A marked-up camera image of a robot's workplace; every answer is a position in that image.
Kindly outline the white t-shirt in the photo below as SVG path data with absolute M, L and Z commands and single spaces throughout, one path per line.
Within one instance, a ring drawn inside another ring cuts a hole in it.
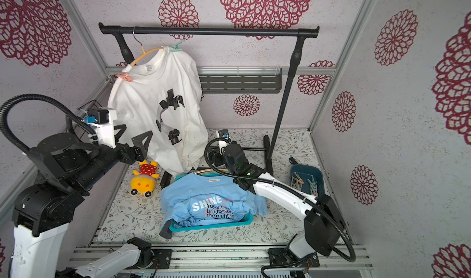
M 108 101 L 117 112 L 115 124 L 127 126 L 119 143 L 131 144 L 133 137 L 152 131 L 148 158 L 173 176 L 197 168 L 208 132 L 200 114 L 196 62 L 184 51 L 165 47 L 128 74 L 134 80 L 116 79 Z

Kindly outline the pink clothespin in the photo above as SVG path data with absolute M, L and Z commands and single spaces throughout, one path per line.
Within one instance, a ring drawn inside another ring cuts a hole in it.
M 117 79 L 125 80 L 127 82 L 132 82 L 134 80 L 128 73 L 117 74 Z

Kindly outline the wooden hanger with metal hook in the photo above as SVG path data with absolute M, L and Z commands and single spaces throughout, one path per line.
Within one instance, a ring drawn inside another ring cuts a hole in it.
M 143 45 L 143 43 L 138 40 L 136 37 L 136 30 L 139 29 L 139 26 L 135 26 L 132 29 L 132 36 L 134 40 L 141 46 L 141 54 L 134 58 L 131 63 L 128 64 L 126 67 L 126 72 L 128 73 L 134 66 L 136 66 L 139 62 L 141 62 L 144 58 L 148 57 L 149 55 L 152 55 L 153 53 L 157 53 L 158 51 L 165 51 L 165 47 L 159 46 L 159 47 L 154 47 L 151 49 L 146 49 Z

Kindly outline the mint green clothespin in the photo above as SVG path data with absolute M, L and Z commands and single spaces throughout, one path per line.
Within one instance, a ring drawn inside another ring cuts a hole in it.
M 180 52 L 182 51 L 182 45 L 184 44 L 185 40 L 181 40 L 180 42 L 174 44 L 172 47 L 171 47 L 171 51 L 172 52 Z

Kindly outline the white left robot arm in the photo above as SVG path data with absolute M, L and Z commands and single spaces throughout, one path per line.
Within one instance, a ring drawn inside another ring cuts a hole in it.
M 43 101 L 66 116 L 66 132 L 29 147 L 12 133 L 7 117 L 25 101 Z M 121 248 L 90 266 L 57 270 L 60 249 L 76 208 L 90 190 L 118 163 L 145 160 L 152 132 L 142 133 L 131 144 L 110 147 L 99 143 L 97 132 L 59 101 L 45 95 L 23 94 L 1 105 L 1 133 L 36 166 L 35 183 L 16 198 L 12 220 L 15 246 L 9 276 L 12 278 L 111 278 L 129 267 L 156 266 L 152 246 L 132 238 Z

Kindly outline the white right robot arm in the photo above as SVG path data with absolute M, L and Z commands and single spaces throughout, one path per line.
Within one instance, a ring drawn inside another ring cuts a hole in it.
M 289 242 L 290 254 L 303 259 L 314 253 L 325 257 L 336 253 L 348 262 L 356 261 L 352 241 L 345 232 L 345 221 L 330 196 L 309 195 L 277 180 L 249 163 L 240 145 L 226 138 L 209 141 L 204 159 L 210 169 L 234 179 L 241 189 L 283 206 L 303 221 L 304 232 Z

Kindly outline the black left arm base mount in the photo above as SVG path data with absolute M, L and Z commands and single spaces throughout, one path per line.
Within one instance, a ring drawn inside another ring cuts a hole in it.
M 141 251 L 136 264 L 128 269 L 168 269 L 172 258 L 172 249 L 153 249 L 152 244 L 143 239 L 134 237 L 127 244 L 137 246 Z

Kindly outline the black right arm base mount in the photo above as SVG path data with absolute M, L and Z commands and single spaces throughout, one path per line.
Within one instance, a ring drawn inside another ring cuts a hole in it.
M 289 268 L 289 267 L 301 267 L 301 268 L 319 268 L 320 261 L 317 253 L 313 253 L 309 258 L 305 260 L 295 256 L 287 248 L 269 248 L 268 251 L 269 263 L 271 268 Z

